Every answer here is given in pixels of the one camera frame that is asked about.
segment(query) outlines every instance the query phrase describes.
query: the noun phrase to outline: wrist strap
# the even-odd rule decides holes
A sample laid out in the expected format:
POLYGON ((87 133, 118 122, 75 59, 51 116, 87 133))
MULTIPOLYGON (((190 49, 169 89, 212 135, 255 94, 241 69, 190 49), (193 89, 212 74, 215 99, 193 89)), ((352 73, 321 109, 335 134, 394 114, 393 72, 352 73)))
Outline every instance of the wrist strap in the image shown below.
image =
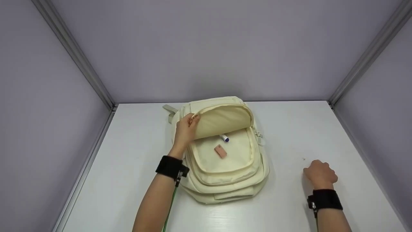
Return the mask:
POLYGON ((332 189, 313 190, 313 194, 308 196, 307 202, 309 209, 313 209, 316 218, 318 210, 323 208, 343 210, 336 191, 332 189))
POLYGON ((176 181, 176 187, 179 186, 180 178, 187 177, 189 168, 183 165, 183 161, 171 156, 163 156, 160 160, 156 173, 172 178, 176 181))

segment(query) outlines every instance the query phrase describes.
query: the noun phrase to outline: cream backpack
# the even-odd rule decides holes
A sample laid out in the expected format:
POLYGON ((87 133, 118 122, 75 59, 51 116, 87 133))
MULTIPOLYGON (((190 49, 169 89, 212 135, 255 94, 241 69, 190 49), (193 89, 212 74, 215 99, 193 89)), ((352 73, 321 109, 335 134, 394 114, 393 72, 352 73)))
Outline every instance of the cream backpack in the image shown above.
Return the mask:
POLYGON ((180 110, 163 107, 171 112, 172 142, 182 117, 188 113, 201 116, 195 141, 183 158, 190 172, 180 184, 188 194, 199 202, 214 204, 252 197, 263 188, 269 166, 262 136, 246 103, 237 97, 219 97, 189 102, 180 110), (227 152, 223 159, 214 150, 218 145, 227 152))

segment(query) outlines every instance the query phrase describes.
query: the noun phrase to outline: green cable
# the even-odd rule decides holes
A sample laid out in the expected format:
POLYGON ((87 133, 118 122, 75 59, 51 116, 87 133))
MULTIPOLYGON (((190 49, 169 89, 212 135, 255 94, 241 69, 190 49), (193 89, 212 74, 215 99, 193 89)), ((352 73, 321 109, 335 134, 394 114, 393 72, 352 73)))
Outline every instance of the green cable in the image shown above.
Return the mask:
POLYGON ((164 222, 163 232, 166 231, 167 220, 169 220, 170 210, 172 210, 173 200, 175 199, 175 195, 176 195, 176 190, 177 190, 177 189, 178 189, 178 188, 175 187, 175 191, 173 191, 172 202, 170 203, 169 212, 167 213, 167 218, 166 218, 166 221, 164 222))

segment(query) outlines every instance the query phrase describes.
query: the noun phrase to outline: white table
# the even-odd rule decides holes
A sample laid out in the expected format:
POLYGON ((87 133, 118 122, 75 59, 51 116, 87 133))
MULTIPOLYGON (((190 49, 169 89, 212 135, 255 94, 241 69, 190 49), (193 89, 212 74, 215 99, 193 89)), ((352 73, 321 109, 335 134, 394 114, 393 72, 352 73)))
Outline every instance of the white table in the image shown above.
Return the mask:
MULTIPOLYGON (((160 158, 171 147, 162 105, 119 105, 65 232, 131 231, 160 158)), ((169 232, 315 232, 306 204, 311 189, 302 177, 314 159, 327 161, 339 176, 335 188, 353 231, 405 231, 326 102, 249 105, 272 162, 267 184, 254 198, 217 205, 199 204, 180 189, 169 232)))

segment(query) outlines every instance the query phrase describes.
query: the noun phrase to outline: pink eraser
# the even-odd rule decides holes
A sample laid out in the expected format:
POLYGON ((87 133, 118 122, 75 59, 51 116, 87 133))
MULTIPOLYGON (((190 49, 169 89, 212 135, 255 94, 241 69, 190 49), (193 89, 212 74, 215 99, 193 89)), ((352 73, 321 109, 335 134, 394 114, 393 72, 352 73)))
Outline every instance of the pink eraser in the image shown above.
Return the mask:
POLYGON ((219 144, 218 146, 215 147, 215 151, 218 153, 218 155, 223 159, 227 156, 227 153, 225 149, 219 144))

